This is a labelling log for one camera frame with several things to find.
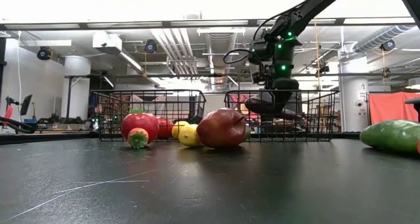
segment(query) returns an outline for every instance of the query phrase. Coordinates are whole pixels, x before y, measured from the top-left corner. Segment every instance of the yellow fruit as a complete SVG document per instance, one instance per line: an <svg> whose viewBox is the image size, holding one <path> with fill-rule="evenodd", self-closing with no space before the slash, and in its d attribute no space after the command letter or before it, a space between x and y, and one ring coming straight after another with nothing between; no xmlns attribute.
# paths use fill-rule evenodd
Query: yellow fruit
<svg viewBox="0 0 420 224"><path fill-rule="evenodd" d="M183 121L175 123L175 125L172 127L172 137L178 139L179 132L185 125L189 125L189 123Z"/></svg>
<svg viewBox="0 0 420 224"><path fill-rule="evenodd" d="M185 125L179 132L179 142L185 146L200 146L200 138L197 134L198 125Z"/></svg>

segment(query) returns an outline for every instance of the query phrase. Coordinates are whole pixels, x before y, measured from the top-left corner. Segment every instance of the white column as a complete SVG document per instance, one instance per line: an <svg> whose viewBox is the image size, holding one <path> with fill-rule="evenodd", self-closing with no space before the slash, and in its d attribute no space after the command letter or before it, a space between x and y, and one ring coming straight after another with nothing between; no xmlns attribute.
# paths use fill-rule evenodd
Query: white column
<svg viewBox="0 0 420 224"><path fill-rule="evenodd" d="M367 73L368 60L365 55L349 61L341 61L340 73ZM342 76L339 78L341 129L342 132L362 131L369 125L369 82L365 76Z"/></svg>
<svg viewBox="0 0 420 224"><path fill-rule="evenodd" d="M91 73L91 61L82 56L67 56L64 63L65 76L85 76ZM67 98L69 79L64 79L63 97L61 104L61 117L65 118L67 114ZM80 116L81 119L87 119L87 109L89 106L89 84L90 79L82 78L77 83L77 78L73 78L72 92L70 95L70 113L69 118Z"/></svg>

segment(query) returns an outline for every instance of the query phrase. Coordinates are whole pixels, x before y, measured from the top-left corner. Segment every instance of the red tomato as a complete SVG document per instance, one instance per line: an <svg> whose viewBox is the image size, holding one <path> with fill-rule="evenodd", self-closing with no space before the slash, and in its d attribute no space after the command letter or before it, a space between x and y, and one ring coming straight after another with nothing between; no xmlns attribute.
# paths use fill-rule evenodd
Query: red tomato
<svg viewBox="0 0 420 224"><path fill-rule="evenodd" d="M157 123L159 124L159 139L168 139L172 136L173 123L165 118L158 117Z"/></svg>
<svg viewBox="0 0 420 224"><path fill-rule="evenodd" d="M156 140L159 134L158 119L149 113L128 114L121 125L123 138L127 140L130 131L134 128L141 128L149 134L149 143Z"/></svg>

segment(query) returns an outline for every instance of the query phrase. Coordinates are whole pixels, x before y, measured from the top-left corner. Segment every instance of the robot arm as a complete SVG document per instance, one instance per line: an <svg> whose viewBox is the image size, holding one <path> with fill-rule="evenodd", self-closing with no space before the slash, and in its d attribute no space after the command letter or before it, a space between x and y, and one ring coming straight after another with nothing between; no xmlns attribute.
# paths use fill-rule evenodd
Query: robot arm
<svg viewBox="0 0 420 224"><path fill-rule="evenodd" d="M299 89L299 83L290 79L293 69L295 46L301 45L297 36L303 32L309 22L336 0L306 0L283 13L277 14L263 22L254 35L248 54L248 61L260 65L260 70L253 74L254 83L264 83L265 89L283 89L286 92L274 94L274 105L267 102L253 101L246 106L256 113L274 113L283 110L291 93L287 90ZM420 26L420 2L418 0L402 0L416 24ZM256 39L258 30L269 20L276 19L271 29ZM264 61L272 61L271 65L263 65Z"/></svg>

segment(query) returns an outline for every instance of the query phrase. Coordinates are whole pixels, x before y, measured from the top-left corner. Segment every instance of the black wire basket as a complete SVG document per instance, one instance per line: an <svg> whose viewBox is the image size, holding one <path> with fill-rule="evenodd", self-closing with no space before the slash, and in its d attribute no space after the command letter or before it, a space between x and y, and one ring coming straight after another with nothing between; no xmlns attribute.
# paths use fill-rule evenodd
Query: black wire basket
<svg viewBox="0 0 420 224"><path fill-rule="evenodd" d="M205 97L199 90L96 90L91 91L90 117L100 141L124 141L121 124L131 111L143 111L176 123L198 124L203 119Z"/></svg>
<svg viewBox="0 0 420 224"><path fill-rule="evenodd" d="M337 93L319 90L237 90L228 91L224 102L226 107L245 116L249 142L330 141L338 127L339 113L335 111ZM275 101L279 95L287 97ZM263 100L267 102L263 106L282 109L275 113L267 110L267 113L256 114L245 105L250 99Z"/></svg>

